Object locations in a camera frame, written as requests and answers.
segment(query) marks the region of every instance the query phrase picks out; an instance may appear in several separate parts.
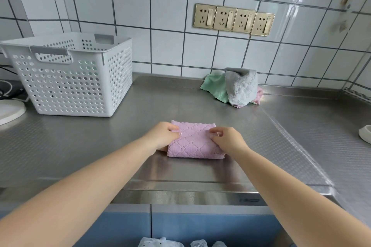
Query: hand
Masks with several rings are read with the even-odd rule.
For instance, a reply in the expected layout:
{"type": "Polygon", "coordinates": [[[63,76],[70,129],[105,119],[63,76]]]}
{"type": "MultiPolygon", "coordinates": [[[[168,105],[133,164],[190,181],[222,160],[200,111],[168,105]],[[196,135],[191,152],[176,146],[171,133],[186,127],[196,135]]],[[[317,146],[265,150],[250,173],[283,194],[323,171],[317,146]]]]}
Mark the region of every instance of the hand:
{"type": "Polygon", "coordinates": [[[179,138],[180,132],[171,132],[171,130],[177,131],[179,127],[169,122],[159,122],[143,137],[159,150],[179,138]]]}
{"type": "Polygon", "coordinates": [[[214,127],[210,133],[218,133],[212,140],[228,155],[234,156],[237,153],[249,150],[241,134],[233,127],[214,127]]]}

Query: white round object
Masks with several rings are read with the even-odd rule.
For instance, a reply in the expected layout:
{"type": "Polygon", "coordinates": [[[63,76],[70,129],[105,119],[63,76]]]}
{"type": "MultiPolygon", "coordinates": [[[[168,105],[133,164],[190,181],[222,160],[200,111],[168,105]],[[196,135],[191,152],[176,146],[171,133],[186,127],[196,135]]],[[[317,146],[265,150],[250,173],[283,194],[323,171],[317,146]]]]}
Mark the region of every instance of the white round object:
{"type": "Polygon", "coordinates": [[[0,125],[13,121],[26,111],[25,104],[16,100],[0,101],[0,125]]]}
{"type": "Polygon", "coordinates": [[[365,142],[371,144],[371,125],[366,125],[365,127],[359,129],[359,136],[365,142]]]}

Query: person's left hand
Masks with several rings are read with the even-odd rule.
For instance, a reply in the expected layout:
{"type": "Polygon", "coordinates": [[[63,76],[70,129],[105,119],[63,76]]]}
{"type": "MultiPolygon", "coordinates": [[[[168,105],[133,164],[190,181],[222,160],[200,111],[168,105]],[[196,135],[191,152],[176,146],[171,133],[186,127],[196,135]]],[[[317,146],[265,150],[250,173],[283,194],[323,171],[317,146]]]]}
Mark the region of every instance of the person's left hand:
{"type": "Polygon", "coordinates": [[[153,143],[156,150],[159,150],[179,138],[180,132],[171,132],[171,130],[177,131],[179,127],[169,122],[159,122],[143,137],[153,143]]]}

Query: gold outlet panel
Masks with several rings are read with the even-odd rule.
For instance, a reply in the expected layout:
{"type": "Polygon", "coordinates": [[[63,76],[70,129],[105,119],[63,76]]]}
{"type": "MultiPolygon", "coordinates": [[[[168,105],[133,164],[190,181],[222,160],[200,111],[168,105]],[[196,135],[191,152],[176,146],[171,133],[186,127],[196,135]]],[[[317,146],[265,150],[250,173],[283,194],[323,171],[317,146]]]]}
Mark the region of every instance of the gold outlet panel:
{"type": "Polygon", "coordinates": [[[255,15],[255,10],[237,9],[232,31],[249,34],[254,23],[255,15]]]}
{"type": "Polygon", "coordinates": [[[257,12],[251,29],[251,35],[268,36],[274,18],[274,14],[257,12]]]}
{"type": "Polygon", "coordinates": [[[193,26],[196,28],[212,29],[214,24],[216,6],[196,4],[193,26]]]}
{"type": "Polygon", "coordinates": [[[217,6],[213,29],[231,31],[236,11],[236,8],[217,6]]]}

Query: person's right arm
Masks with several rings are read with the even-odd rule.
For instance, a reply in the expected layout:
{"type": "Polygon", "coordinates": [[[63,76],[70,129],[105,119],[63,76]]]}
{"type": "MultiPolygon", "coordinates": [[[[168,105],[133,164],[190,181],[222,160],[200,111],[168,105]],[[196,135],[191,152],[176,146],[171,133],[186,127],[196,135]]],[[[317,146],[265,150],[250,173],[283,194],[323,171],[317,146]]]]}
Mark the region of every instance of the person's right arm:
{"type": "Polygon", "coordinates": [[[231,127],[215,127],[213,141],[241,166],[299,247],[371,246],[371,230],[348,212],[251,150],[231,127]]]}

